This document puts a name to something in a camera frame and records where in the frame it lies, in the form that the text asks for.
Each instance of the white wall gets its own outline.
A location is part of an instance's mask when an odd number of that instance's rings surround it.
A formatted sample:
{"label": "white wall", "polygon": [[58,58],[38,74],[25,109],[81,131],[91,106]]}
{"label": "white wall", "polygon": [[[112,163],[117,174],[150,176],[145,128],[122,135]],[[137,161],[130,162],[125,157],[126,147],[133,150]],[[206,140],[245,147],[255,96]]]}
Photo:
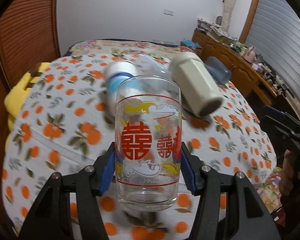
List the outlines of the white wall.
{"label": "white wall", "polygon": [[252,0],[237,0],[232,12],[229,34],[239,38],[246,22]]}
{"label": "white wall", "polygon": [[[164,15],[164,9],[174,15]],[[72,44],[92,39],[157,39],[179,45],[192,38],[199,17],[215,22],[222,10],[222,0],[57,0],[61,55]]]}

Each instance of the wooden wardrobe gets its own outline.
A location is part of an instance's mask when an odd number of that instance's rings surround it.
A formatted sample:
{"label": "wooden wardrobe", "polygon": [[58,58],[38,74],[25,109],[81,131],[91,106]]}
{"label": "wooden wardrobe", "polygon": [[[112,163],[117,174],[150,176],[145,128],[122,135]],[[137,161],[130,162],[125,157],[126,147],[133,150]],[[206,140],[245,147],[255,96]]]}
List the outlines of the wooden wardrobe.
{"label": "wooden wardrobe", "polygon": [[0,223],[6,224],[1,196],[4,146],[9,129],[3,101],[38,62],[60,57],[56,0],[14,0],[0,18]]}

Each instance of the metal bolt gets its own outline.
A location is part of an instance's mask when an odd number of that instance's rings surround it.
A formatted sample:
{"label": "metal bolt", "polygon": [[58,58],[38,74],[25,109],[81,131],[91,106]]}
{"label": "metal bolt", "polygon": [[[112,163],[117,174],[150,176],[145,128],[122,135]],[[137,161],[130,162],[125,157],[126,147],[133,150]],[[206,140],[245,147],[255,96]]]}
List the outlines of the metal bolt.
{"label": "metal bolt", "polygon": [[58,179],[60,176],[61,176],[61,174],[59,172],[55,172],[51,175],[51,178]]}
{"label": "metal bolt", "polygon": [[244,175],[244,173],[242,173],[242,172],[238,172],[238,173],[237,173],[237,177],[238,177],[239,179],[243,179],[243,178],[245,177],[245,175]]}
{"label": "metal bolt", "polygon": [[202,167],[201,167],[201,169],[202,169],[203,171],[205,171],[205,172],[209,172],[209,171],[211,171],[211,167],[210,167],[210,166],[208,166],[208,165],[204,165],[204,166],[202,166]]}
{"label": "metal bolt", "polygon": [[92,172],[94,170],[94,167],[92,165],[89,165],[89,166],[85,167],[84,170],[86,172]]}

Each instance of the wall socket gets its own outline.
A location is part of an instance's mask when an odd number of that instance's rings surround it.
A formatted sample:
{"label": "wall socket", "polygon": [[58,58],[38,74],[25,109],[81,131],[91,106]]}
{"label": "wall socket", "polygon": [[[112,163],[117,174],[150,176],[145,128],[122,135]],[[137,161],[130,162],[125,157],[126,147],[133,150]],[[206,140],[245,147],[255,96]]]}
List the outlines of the wall socket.
{"label": "wall socket", "polygon": [[163,14],[173,16],[173,11],[169,11],[169,10],[167,10],[167,9],[164,9]]}

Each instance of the window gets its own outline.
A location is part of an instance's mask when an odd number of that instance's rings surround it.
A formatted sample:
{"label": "window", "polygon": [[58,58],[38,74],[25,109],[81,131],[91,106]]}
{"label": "window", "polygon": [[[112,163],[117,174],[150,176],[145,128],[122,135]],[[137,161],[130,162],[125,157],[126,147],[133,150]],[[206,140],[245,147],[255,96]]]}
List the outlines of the window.
{"label": "window", "polygon": [[285,0],[259,0],[245,41],[300,101],[300,19]]}

